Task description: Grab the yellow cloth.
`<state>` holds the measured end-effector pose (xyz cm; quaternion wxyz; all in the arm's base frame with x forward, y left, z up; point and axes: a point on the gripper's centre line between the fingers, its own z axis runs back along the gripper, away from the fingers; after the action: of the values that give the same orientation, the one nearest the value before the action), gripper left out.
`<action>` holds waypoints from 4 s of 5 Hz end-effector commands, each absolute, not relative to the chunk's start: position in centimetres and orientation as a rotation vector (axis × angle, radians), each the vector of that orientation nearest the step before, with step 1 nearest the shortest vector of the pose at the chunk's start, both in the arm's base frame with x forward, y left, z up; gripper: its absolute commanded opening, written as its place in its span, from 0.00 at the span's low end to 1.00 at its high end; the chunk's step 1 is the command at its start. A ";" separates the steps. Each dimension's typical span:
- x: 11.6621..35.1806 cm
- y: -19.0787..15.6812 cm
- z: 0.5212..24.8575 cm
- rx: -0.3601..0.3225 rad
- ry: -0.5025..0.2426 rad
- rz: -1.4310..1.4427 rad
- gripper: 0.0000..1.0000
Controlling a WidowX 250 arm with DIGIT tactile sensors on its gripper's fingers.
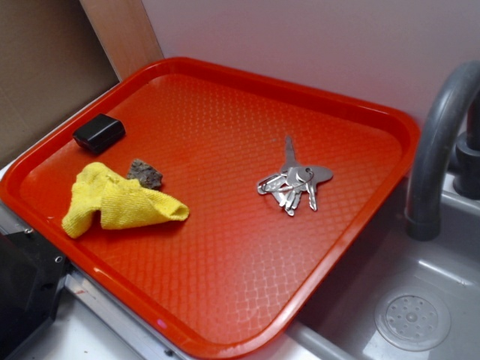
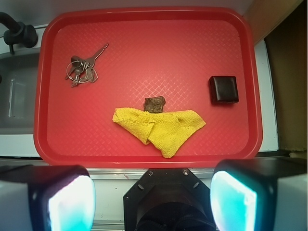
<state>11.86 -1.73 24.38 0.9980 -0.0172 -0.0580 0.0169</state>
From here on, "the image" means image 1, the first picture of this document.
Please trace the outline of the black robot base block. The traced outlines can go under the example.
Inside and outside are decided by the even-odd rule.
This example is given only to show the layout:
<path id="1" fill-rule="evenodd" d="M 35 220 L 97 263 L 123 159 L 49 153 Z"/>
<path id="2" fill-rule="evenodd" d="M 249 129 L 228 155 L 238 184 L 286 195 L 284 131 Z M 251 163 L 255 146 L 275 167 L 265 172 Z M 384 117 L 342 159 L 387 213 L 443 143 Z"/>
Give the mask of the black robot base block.
<path id="1" fill-rule="evenodd" d="M 39 232 L 1 235 L 1 358 L 12 359 L 56 320 L 69 261 Z"/>

